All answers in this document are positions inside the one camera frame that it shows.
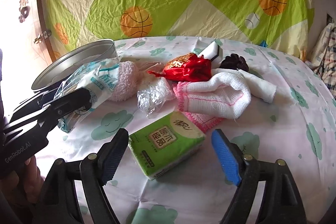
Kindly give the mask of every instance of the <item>white towel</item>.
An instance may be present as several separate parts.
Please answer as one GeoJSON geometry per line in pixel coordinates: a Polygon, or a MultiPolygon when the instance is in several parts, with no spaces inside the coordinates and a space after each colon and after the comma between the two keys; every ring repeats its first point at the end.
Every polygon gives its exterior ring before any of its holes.
{"type": "Polygon", "coordinates": [[[232,69],[212,69],[211,74],[215,75],[221,72],[233,73],[235,75],[242,75],[250,88],[251,94],[255,97],[263,99],[267,103],[273,102],[275,93],[277,91],[277,86],[273,85],[266,80],[260,79],[259,77],[248,73],[244,70],[232,70],[232,69]]]}
{"type": "Polygon", "coordinates": [[[236,119],[250,104],[251,93],[267,102],[273,101],[276,86],[265,80],[229,69],[214,69],[212,73],[207,82],[179,82],[173,87],[178,110],[236,119]]]}
{"type": "Polygon", "coordinates": [[[179,82],[174,87],[183,112],[238,118],[251,102],[251,93],[241,75],[221,72],[207,82],[179,82]]]}

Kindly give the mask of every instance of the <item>white bedsheet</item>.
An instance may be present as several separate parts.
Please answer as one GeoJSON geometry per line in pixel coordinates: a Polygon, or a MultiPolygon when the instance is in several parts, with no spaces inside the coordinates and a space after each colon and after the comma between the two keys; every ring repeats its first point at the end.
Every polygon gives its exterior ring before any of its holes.
{"type": "MultiPolygon", "coordinates": [[[[192,51],[199,53],[213,40],[145,37],[117,41],[116,45],[123,60],[141,64],[167,62],[192,51]]],[[[323,82],[298,58],[242,42],[216,41],[221,44],[224,57],[233,52],[243,56],[254,74],[278,86],[272,104],[253,97],[240,118],[224,120],[217,128],[245,153],[259,160],[284,159],[298,185],[308,220],[317,222],[336,195],[335,100],[323,82]]],[[[81,160],[97,152],[123,125],[130,134],[134,133],[171,112],[175,105],[176,100],[167,102],[158,113],[146,118],[137,109],[136,96],[125,102],[104,102],[69,135],[58,128],[49,133],[49,145],[37,154],[41,174],[47,175],[55,159],[81,160]],[[115,119],[110,114],[109,130],[99,128],[108,113],[116,114],[115,119]],[[94,130],[98,135],[112,133],[95,141],[91,137],[94,130]]],[[[113,180],[104,187],[120,223],[217,224],[236,187],[225,180],[210,134],[211,130],[199,152],[153,181],[145,177],[127,149],[113,180]]],[[[263,185],[259,184],[248,223],[254,223],[257,217],[263,185]]],[[[77,183],[76,187],[85,222],[92,223],[81,184],[77,183]]]]}

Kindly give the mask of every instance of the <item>tissue pack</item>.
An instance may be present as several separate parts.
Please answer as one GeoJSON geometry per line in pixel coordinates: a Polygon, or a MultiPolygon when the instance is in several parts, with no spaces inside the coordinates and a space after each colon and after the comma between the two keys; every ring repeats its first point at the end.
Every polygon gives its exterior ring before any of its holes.
{"type": "Polygon", "coordinates": [[[129,147],[149,179],[155,179],[197,151],[204,133],[174,111],[129,137],[129,147]]]}

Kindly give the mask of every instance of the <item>plastic bag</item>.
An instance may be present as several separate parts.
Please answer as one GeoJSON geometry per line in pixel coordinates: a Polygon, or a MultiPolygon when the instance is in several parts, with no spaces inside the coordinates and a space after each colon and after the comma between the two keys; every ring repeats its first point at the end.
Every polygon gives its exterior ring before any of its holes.
{"type": "Polygon", "coordinates": [[[91,108],[82,107],[58,120],[58,127],[70,133],[90,112],[111,96],[118,83],[119,58],[90,62],[78,68],[59,86],[54,99],[60,98],[79,88],[86,88],[91,95],[91,108]]]}
{"type": "Polygon", "coordinates": [[[148,116],[166,101],[174,99],[175,95],[165,78],[147,75],[141,81],[137,97],[138,108],[148,116]]]}

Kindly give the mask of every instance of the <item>checkered cloth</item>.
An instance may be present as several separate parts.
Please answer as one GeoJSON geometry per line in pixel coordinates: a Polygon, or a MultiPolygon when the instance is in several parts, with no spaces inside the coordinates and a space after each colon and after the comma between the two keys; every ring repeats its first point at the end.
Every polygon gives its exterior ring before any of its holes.
{"type": "Polygon", "coordinates": [[[319,40],[316,42],[315,47],[310,52],[308,56],[308,60],[311,62],[310,68],[319,68],[321,66],[321,62],[326,55],[327,46],[329,43],[330,32],[334,29],[335,23],[334,20],[328,23],[327,26],[323,29],[320,34],[319,40]]]}
{"type": "Polygon", "coordinates": [[[330,31],[324,58],[313,72],[322,79],[336,99],[336,28],[330,31]]]}

